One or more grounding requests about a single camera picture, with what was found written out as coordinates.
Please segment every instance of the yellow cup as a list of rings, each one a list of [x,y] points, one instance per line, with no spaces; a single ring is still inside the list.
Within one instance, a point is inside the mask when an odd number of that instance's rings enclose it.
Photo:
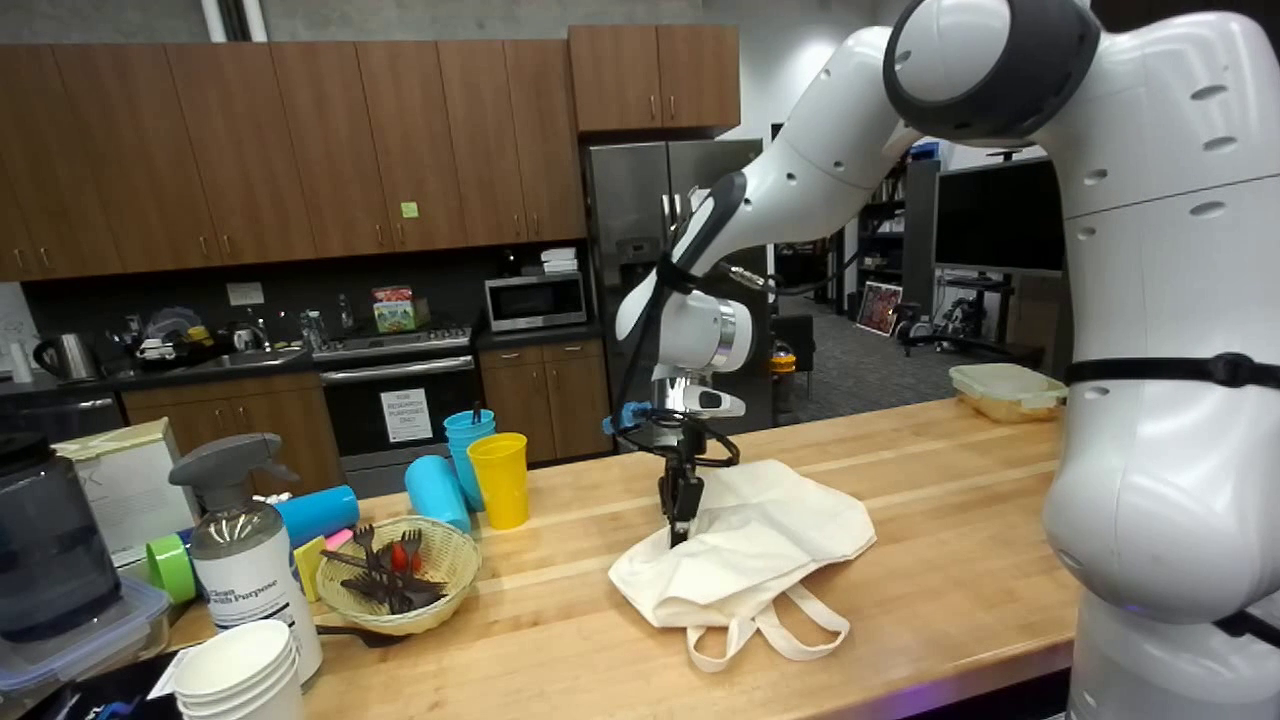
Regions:
[[[519,527],[528,522],[528,436],[523,432],[491,432],[468,443],[486,522],[491,527]]]

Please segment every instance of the wooden countertop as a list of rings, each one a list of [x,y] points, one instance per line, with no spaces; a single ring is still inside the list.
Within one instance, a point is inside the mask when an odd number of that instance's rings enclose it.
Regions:
[[[1075,580],[1042,532],[1058,425],[993,425],[961,400],[739,436],[862,495],[882,546],[810,580],[847,644],[790,664],[766,642],[724,673],[684,662],[605,567],[663,527],[656,457],[534,473],[534,524],[487,532],[482,597],[429,638],[326,638],[308,718],[914,718],[1067,668]]]

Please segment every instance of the refrigerator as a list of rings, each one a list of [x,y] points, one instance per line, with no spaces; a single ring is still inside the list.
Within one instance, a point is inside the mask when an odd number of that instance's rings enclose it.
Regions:
[[[738,174],[761,158],[761,142],[643,142],[643,143],[588,143],[583,181],[594,207],[594,294],[605,321],[605,360],[608,360],[608,400],[649,400],[649,378],[656,357],[656,327],[649,346],[616,346],[611,317],[616,305],[643,280],[643,272],[663,259],[675,244],[682,221],[692,212],[695,196],[718,185],[724,174]],[[728,257],[748,272],[766,276],[766,248]],[[739,371],[718,378],[712,385],[739,398],[748,418],[712,420],[722,432],[772,429],[772,382],[767,382],[767,295],[748,294],[712,276],[706,283],[712,295],[748,305],[753,312],[753,357]]]

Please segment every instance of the blue cup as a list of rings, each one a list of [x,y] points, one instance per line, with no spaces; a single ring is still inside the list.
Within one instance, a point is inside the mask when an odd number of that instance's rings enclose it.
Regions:
[[[416,515],[472,532],[468,501],[450,457],[422,457],[403,468],[403,492]]]
[[[464,501],[472,511],[486,511],[486,495],[482,495],[468,447],[491,432],[496,432],[491,408],[468,408],[468,413],[443,418],[450,461],[458,468],[458,485],[464,488]]]
[[[326,492],[308,492],[275,503],[275,515],[290,527],[290,546],[299,548],[314,538],[353,527],[360,522],[360,501],[353,485],[332,485]]]

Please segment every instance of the bag handle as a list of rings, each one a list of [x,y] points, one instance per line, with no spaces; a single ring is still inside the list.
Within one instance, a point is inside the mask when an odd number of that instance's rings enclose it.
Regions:
[[[847,622],[840,613],[832,613],[824,601],[818,601],[804,586],[792,586],[790,588],[792,606],[824,632],[832,632],[830,644],[804,644],[779,616],[777,610],[767,606],[755,622],[761,638],[790,662],[824,662],[832,655],[846,638],[847,638]]]
[[[738,616],[738,622],[724,627],[724,655],[701,654],[695,644],[701,644],[706,638],[707,638],[706,625],[695,625],[695,627],[684,632],[684,650],[688,650],[692,668],[701,668],[701,673],[724,673],[724,668],[748,650],[748,642],[755,638],[755,616]]]

